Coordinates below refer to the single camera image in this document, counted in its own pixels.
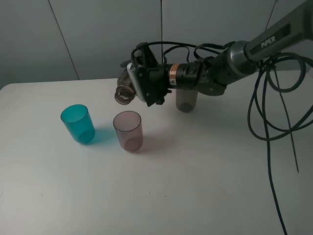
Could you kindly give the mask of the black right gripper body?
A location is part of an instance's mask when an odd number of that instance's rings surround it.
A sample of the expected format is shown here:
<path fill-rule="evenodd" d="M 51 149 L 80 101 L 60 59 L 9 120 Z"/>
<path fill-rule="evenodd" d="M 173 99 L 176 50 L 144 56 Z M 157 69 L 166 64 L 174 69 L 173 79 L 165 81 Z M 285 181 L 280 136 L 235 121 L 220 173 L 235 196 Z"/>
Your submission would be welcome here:
<path fill-rule="evenodd" d="M 202 65 L 200 63 L 168 64 L 157 68 L 138 68 L 137 87 L 150 107 L 162 105 L 172 89 L 195 90 Z"/>

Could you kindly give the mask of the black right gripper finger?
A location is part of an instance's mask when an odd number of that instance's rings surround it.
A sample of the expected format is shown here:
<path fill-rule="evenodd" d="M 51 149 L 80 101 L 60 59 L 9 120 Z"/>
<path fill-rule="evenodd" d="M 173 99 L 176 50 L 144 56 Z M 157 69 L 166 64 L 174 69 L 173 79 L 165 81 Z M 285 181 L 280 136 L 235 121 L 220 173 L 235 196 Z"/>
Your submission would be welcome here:
<path fill-rule="evenodd" d="M 144 95 L 143 95 L 143 92 L 140 88 L 140 84 L 139 84 L 139 79 L 138 79 L 138 76 L 136 75 L 136 72 L 137 72 L 137 69 L 134 68 L 132 62 L 130 62 L 128 65 L 127 65 L 127 72 L 129 74 L 129 77 L 131 79 L 131 82 L 132 82 L 132 85 L 134 87 L 134 90 L 135 90 L 135 93 L 136 95 L 138 96 L 138 98 L 144 102 Z"/>

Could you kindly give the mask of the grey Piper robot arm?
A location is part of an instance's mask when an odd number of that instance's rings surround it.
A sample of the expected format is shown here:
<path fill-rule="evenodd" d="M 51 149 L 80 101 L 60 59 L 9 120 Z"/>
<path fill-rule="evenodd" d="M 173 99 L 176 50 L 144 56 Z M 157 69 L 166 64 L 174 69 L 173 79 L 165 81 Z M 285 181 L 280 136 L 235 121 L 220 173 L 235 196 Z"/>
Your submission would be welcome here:
<path fill-rule="evenodd" d="M 156 42 L 141 43 L 132 52 L 126 68 L 134 94 L 148 106 L 161 105 L 172 89 L 196 90 L 208 96 L 223 95 L 226 87 L 258 70 L 260 62 L 281 51 L 313 38 L 313 2 L 307 0 L 250 42 L 225 45 L 193 45 L 216 54 L 195 62 L 158 63 L 150 50 Z"/>

